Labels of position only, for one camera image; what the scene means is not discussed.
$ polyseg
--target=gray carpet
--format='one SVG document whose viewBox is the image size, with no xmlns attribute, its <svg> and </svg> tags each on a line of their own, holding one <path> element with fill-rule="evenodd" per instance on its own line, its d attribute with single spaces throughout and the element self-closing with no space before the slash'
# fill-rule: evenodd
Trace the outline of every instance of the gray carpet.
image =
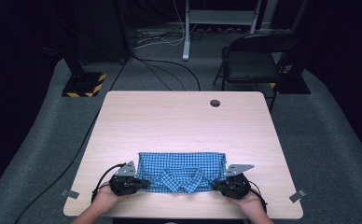
<svg viewBox="0 0 362 224">
<path fill-rule="evenodd" d="M 219 91 L 212 85 L 220 65 L 220 50 L 236 34 L 211 35 L 192 40 L 190 60 L 182 62 L 182 44 L 151 45 L 136 49 L 144 59 L 167 60 L 187 66 L 199 79 L 202 91 Z M 197 91 L 193 76 L 184 68 L 168 63 L 152 63 L 157 76 L 172 91 Z M 24 207 L 52 183 L 68 166 L 83 143 L 122 66 L 117 63 L 91 63 L 86 71 L 107 74 L 104 86 L 93 98 L 64 98 L 62 90 L 70 77 L 64 61 L 55 68 L 48 95 L 11 164 L 0 179 L 0 223 L 13 223 Z M 327 88 L 311 73 L 303 73 L 312 94 L 280 94 L 271 113 L 296 189 L 308 195 L 302 201 L 300 220 L 275 220 L 276 223 L 362 223 L 362 145 Z M 227 91 L 249 91 L 246 85 L 227 85 Z M 168 91 L 141 62 L 130 59 L 113 90 Z M 85 146 L 65 175 L 26 211 L 20 223 L 68 223 L 63 214 Z M 101 218 L 98 223 L 111 223 Z"/>
</svg>

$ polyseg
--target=wooden tabletop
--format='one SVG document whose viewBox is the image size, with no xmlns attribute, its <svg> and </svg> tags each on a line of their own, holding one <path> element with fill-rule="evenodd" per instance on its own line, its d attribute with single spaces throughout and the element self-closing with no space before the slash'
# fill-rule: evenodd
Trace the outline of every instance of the wooden tabletop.
<svg viewBox="0 0 362 224">
<path fill-rule="evenodd" d="M 212 100 L 220 105 L 211 106 Z M 111 91 L 103 103 L 68 198 L 67 216 L 91 203 L 91 192 L 111 166 L 134 161 L 139 152 L 222 152 L 228 164 L 254 164 L 244 172 L 258 185 L 271 218 L 301 218 L 299 202 L 271 115 L 259 92 Z M 104 180 L 109 180 L 111 172 Z M 110 217 L 245 218 L 218 191 L 137 192 L 106 214 Z"/>
</svg>

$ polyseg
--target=yellow and black striped base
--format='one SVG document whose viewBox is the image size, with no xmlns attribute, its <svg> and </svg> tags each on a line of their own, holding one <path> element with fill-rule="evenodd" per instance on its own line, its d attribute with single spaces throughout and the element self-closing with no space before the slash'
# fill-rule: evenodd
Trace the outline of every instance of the yellow and black striped base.
<svg viewBox="0 0 362 224">
<path fill-rule="evenodd" d="M 106 74 L 85 73 L 85 81 L 77 83 L 74 78 L 70 78 L 64 87 L 62 96 L 64 97 L 92 97 L 96 96 L 103 86 Z"/>
</svg>

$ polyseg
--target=chair leg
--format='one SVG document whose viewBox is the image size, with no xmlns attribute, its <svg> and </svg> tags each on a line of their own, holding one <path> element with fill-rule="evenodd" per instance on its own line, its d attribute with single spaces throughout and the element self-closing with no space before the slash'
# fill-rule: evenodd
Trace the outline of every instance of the chair leg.
<svg viewBox="0 0 362 224">
<path fill-rule="evenodd" d="M 219 78 L 223 68 L 224 68 L 224 64 L 221 64 L 221 66 L 219 67 L 218 72 L 216 73 L 216 79 L 214 79 L 213 85 L 216 84 L 216 80 Z"/>
<path fill-rule="evenodd" d="M 274 101 L 276 100 L 276 96 L 277 96 L 277 85 L 278 83 L 276 83 L 273 87 L 273 97 L 271 98 L 271 105 L 269 106 L 269 112 L 272 112 L 273 109 L 273 105 L 274 105 Z"/>
<path fill-rule="evenodd" d="M 225 90 L 225 74 L 222 76 L 222 87 L 221 90 L 224 91 Z"/>
</svg>

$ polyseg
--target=table hole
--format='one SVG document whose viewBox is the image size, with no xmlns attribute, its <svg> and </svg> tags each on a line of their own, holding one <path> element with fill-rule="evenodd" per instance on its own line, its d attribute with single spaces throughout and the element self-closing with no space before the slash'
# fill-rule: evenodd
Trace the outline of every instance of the table hole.
<svg viewBox="0 0 362 224">
<path fill-rule="evenodd" d="M 221 103 L 218 100 L 212 100 L 210 102 L 210 105 L 213 107 L 219 107 L 221 105 Z"/>
</svg>

